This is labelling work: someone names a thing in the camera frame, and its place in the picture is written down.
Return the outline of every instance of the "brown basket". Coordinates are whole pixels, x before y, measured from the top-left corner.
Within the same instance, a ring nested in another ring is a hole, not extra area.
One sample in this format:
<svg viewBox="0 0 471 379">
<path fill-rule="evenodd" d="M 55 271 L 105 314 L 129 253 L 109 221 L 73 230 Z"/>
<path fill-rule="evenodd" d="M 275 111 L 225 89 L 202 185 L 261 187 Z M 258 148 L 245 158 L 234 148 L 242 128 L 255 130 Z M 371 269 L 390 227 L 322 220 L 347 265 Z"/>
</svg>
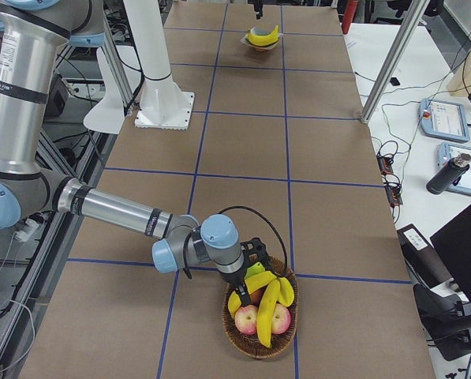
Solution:
<svg viewBox="0 0 471 379">
<path fill-rule="evenodd" d="M 270 257 L 271 265 L 274 268 L 274 271 L 281 273 L 284 269 L 284 264 L 274 258 Z M 229 284 L 226 286 L 225 301 L 222 307 L 222 325 L 225 329 L 225 333 L 228 336 L 228 340 L 242 353 L 248 355 L 251 358 L 264 359 L 275 357 L 276 355 L 282 353 L 293 341 L 295 332 L 297 331 L 297 315 L 298 315 L 298 290 L 297 290 L 297 278 L 291 268 L 288 267 L 286 270 L 286 278 L 290 281 L 291 286 L 295 292 L 295 299 L 293 304 L 288 307 L 288 310 L 291 313 L 291 324 L 288 330 L 283 334 L 272 335 L 271 343 L 272 348 L 265 347 L 258 340 L 258 336 L 255 334 L 253 336 L 247 336 L 246 334 L 240 333 L 235 327 L 235 321 L 231 317 L 230 312 L 228 311 L 228 298 L 234 290 L 234 286 Z"/>
</svg>

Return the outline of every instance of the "apple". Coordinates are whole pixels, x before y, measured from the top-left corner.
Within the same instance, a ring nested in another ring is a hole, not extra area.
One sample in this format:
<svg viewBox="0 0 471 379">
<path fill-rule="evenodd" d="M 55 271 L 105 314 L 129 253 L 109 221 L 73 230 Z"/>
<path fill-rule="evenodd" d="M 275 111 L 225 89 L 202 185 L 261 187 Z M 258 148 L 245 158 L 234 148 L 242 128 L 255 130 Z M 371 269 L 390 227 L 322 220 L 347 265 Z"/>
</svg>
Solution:
<svg viewBox="0 0 471 379">
<path fill-rule="evenodd" d="M 258 308 L 255 306 L 241 306 L 235 312 L 235 326 L 242 334 L 252 336 L 256 333 L 256 316 Z"/>
<path fill-rule="evenodd" d="M 251 298 L 251 303 L 254 306 L 258 306 L 261 302 L 261 298 L 264 296 L 264 293 L 265 293 L 265 288 L 263 288 L 263 287 L 258 288 L 256 291 L 251 293 L 249 295 L 249 297 Z"/>
<path fill-rule="evenodd" d="M 291 324 L 291 314 L 283 304 L 275 304 L 272 315 L 272 334 L 283 334 Z"/>
</svg>

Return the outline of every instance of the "blue framed tablet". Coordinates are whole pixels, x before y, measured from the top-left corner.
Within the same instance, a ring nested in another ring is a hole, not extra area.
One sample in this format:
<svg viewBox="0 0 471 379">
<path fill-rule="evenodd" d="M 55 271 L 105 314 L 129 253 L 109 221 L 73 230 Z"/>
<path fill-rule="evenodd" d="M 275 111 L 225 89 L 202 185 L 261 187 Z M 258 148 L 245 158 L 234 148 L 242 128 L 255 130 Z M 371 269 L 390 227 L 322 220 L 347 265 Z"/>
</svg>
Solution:
<svg viewBox="0 0 471 379">
<path fill-rule="evenodd" d="M 423 133 L 427 136 L 461 143 L 470 140 L 465 108 L 461 104 L 423 99 L 419 117 Z"/>
<path fill-rule="evenodd" d="M 471 156 L 471 148 L 468 146 L 443 142 L 439 146 L 439 167 L 442 167 L 442 165 L 449 161 L 449 159 L 454 158 L 461 153 L 466 153 Z M 451 184 L 447 190 L 471 196 L 471 162 L 470 169 L 462 175 L 459 183 L 456 186 Z"/>
</svg>

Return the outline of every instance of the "black bottle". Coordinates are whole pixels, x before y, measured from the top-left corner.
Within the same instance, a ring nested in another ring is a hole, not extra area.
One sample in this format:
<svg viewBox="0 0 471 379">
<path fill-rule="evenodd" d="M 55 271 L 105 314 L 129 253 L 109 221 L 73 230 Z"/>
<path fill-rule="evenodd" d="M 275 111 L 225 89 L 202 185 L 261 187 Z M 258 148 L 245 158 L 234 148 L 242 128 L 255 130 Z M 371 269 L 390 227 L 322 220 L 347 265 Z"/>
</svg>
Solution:
<svg viewBox="0 0 471 379">
<path fill-rule="evenodd" d="M 439 172 L 426 183 L 426 189 L 434 195 L 439 195 L 451 184 L 455 183 L 470 169 L 471 156 L 460 154 L 443 165 Z"/>
</svg>

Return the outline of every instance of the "red object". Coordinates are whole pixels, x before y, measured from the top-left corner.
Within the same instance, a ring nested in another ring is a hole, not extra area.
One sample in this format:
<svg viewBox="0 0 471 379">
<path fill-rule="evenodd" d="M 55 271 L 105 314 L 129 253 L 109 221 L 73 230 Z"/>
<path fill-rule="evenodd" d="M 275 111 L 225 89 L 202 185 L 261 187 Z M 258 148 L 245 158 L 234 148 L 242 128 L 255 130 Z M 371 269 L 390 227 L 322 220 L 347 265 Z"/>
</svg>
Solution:
<svg viewBox="0 0 471 379">
<path fill-rule="evenodd" d="M 357 6 L 357 0 L 349 0 L 347 3 L 346 11 L 344 12 L 344 17 L 342 18 L 342 33 L 347 34 L 349 32 L 349 28 L 353 22 L 354 13 L 356 12 Z"/>
</svg>

